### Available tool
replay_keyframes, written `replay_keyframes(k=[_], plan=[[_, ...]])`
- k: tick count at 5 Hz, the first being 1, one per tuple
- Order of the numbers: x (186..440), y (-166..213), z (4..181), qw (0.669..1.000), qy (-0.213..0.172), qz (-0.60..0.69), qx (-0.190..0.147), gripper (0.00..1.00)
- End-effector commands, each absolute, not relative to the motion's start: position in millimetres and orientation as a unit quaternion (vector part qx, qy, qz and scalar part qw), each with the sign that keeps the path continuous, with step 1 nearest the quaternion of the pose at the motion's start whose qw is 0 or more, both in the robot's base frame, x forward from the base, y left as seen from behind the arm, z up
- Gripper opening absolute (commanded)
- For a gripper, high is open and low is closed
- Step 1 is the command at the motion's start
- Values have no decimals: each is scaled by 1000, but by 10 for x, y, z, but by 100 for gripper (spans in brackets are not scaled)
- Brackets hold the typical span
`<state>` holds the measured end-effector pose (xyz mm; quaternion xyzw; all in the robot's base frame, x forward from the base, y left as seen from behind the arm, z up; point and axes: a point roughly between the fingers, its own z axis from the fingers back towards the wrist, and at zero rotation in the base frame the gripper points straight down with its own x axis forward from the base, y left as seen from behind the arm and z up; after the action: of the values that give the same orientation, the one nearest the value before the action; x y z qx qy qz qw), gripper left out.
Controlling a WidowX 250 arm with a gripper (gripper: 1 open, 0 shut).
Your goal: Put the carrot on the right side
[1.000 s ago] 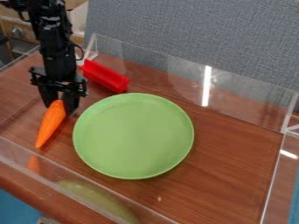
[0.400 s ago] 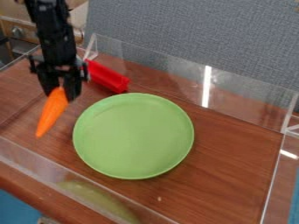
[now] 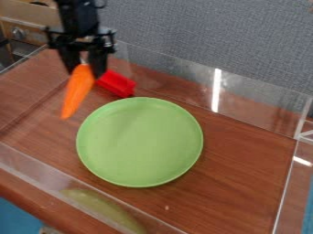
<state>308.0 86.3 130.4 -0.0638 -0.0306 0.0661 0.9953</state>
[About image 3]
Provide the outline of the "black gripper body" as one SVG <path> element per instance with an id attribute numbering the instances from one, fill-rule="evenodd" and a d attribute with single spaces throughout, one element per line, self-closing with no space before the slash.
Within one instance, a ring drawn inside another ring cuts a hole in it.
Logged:
<path id="1" fill-rule="evenodd" d="M 91 46 L 96 46 L 107 53 L 115 53 L 118 50 L 117 30 L 109 27 L 98 27 L 82 36 L 64 32 L 62 27 L 46 27 L 44 32 L 50 48 L 52 49 L 70 46 L 78 51 L 87 51 Z"/>

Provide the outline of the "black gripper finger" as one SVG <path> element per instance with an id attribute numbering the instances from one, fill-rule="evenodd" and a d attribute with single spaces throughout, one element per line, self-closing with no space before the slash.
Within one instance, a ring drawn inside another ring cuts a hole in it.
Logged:
<path id="1" fill-rule="evenodd" d="M 70 47 L 59 49 L 59 55 L 68 73 L 72 73 L 75 67 L 80 64 L 79 52 Z"/>
<path id="2" fill-rule="evenodd" d="M 107 72 L 107 52 L 96 46 L 90 47 L 88 63 L 92 69 L 92 75 L 96 79 Z"/>

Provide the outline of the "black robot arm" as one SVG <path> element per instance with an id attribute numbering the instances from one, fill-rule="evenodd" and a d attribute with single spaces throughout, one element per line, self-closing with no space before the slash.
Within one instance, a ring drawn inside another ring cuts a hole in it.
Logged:
<path id="1" fill-rule="evenodd" d="M 115 33 L 102 27 L 95 0 L 54 0 L 62 24 L 46 27 L 48 46 L 56 49 L 68 73 L 80 64 L 80 52 L 87 52 L 87 61 L 94 78 L 98 80 L 107 72 L 107 58 L 117 52 Z"/>

